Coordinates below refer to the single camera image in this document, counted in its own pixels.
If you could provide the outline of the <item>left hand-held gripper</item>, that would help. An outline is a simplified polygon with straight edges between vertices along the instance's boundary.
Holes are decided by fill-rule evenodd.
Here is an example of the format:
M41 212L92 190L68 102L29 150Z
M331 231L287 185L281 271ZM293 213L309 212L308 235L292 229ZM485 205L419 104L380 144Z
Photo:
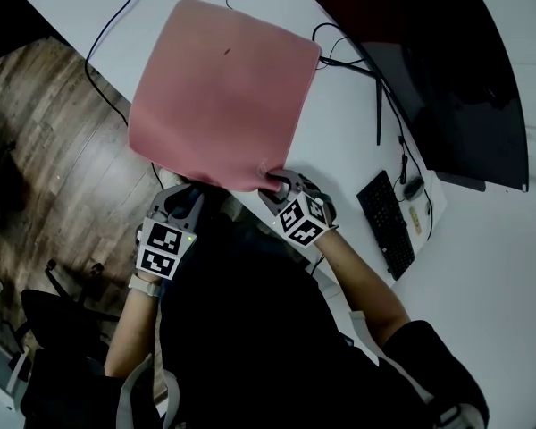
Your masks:
M145 273L171 280L180 260L197 241L197 236L183 230L195 230L205 195L181 184L159 192L138 233L136 268ZM178 229L169 225L178 220Z

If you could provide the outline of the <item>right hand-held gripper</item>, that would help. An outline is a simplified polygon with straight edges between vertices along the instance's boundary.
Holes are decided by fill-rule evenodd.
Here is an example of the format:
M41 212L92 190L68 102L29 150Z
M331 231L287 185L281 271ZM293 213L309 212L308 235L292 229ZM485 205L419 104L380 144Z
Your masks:
M272 170L266 176L276 183L278 192L259 189L258 197L273 216L279 216L287 241L307 248L325 232L337 228L331 197L305 176L287 169Z

